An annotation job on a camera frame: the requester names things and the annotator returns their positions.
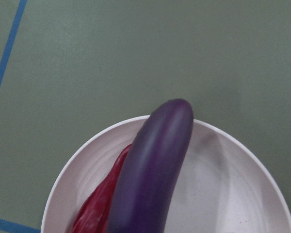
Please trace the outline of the purple eggplant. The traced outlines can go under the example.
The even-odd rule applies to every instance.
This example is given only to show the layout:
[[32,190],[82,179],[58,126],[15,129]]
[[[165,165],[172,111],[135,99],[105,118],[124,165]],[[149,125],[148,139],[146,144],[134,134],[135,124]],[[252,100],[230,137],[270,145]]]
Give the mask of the purple eggplant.
[[138,131],[119,174],[106,231],[162,233],[193,130],[183,99],[158,107]]

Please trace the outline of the red chili pepper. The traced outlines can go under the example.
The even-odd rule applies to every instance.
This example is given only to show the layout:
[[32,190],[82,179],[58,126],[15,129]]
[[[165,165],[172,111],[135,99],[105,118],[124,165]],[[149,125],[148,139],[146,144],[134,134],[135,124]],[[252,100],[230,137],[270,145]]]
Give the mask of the red chili pepper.
[[106,232],[114,190],[130,148],[131,144],[121,151],[110,172],[83,203],[73,222],[73,233]]

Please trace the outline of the pink plate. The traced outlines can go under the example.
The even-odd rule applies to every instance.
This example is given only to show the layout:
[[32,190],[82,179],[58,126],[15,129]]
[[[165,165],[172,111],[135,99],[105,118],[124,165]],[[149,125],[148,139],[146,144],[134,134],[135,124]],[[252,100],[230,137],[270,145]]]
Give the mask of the pink plate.
[[[69,233],[80,207],[145,122],[139,116],[99,132],[69,159],[48,197],[41,231]],[[174,190],[167,233],[291,233],[276,182],[235,138],[199,120]]]

